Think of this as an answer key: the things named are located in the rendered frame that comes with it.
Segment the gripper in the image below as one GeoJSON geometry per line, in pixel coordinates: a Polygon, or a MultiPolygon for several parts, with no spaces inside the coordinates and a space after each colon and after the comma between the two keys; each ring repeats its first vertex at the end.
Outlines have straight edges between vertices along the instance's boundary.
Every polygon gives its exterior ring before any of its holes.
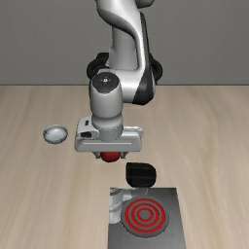
{"type": "Polygon", "coordinates": [[[121,136],[112,141],[102,141],[100,132],[91,123],[91,117],[80,118],[75,135],[77,152],[92,152],[101,159],[101,152],[120,152],[121,159],[129,152],[139,152],[142,148],[143,129],[139,126],[125,126],[121,136]]]}

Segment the red tomato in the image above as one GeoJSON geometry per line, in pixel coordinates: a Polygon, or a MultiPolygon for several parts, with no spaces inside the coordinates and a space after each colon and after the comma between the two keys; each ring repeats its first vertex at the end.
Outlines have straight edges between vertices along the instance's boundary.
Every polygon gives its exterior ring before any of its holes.
{"type": "Polygon", "coordinates": [[[120,152],[101,152],[100,157],[105,162],[115,162],[121,157],[120,152]]]}

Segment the white bowl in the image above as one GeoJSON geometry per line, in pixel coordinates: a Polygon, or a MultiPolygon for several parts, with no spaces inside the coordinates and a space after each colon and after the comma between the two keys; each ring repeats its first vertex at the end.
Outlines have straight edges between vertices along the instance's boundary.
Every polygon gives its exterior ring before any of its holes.
{"type": "Polygon", "coordinates": [[[43,137],[50,144],[62,143],[68,135],[67,129],[60,124],[52,124],[43,131],[43,137]]]}

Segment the grey stove plate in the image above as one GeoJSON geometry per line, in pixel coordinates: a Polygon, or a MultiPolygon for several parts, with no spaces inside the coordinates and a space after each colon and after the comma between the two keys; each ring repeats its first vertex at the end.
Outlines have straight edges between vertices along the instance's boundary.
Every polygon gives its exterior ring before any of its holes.
{"type": "Polygon", "coordinates": [[[111,188],[107,249],[187,249],[176,188],[154,188],[156,169],[128,162],[129,188],[111,188]]]}

